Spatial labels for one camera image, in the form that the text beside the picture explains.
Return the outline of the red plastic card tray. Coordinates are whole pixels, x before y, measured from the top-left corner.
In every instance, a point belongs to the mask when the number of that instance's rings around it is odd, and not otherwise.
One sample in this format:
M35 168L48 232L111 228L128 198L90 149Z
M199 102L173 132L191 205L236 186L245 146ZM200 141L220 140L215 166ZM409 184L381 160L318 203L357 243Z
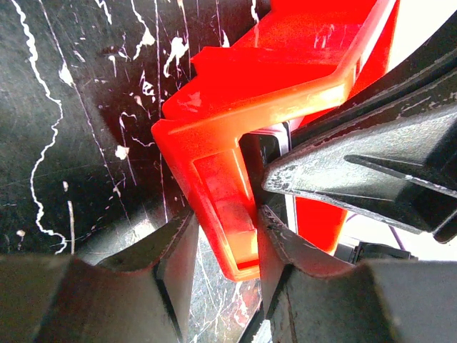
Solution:
M204 47L196 77L151 129L225 277L259 276L256 203L241 137L344 103L392 35L397 1L272 1L233 46Z

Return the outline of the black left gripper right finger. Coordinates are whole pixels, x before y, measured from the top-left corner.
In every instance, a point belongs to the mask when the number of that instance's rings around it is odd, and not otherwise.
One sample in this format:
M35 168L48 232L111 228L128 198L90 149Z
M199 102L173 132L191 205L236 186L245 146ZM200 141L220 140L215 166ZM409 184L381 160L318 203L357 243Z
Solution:
M352 265L258 211L265 318L275 342L454 342L456 263Z

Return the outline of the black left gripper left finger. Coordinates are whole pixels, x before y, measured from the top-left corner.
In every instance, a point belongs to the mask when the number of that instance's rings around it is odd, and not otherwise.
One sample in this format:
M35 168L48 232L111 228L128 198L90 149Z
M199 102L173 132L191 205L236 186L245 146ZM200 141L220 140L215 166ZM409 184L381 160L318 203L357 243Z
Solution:
M3 342L184 342L199 224L190 209L91 265L72 255L1 257Z

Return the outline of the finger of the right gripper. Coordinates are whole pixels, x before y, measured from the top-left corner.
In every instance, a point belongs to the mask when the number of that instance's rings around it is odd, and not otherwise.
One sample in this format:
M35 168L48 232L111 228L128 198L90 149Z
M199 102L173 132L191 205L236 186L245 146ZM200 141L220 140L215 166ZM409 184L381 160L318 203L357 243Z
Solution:
M420 89L456 65L456 2L401 1L388 73L345 104L292 133L310 139Z
M262 186L451 241L456 73L354 119L323 124L266 168Z

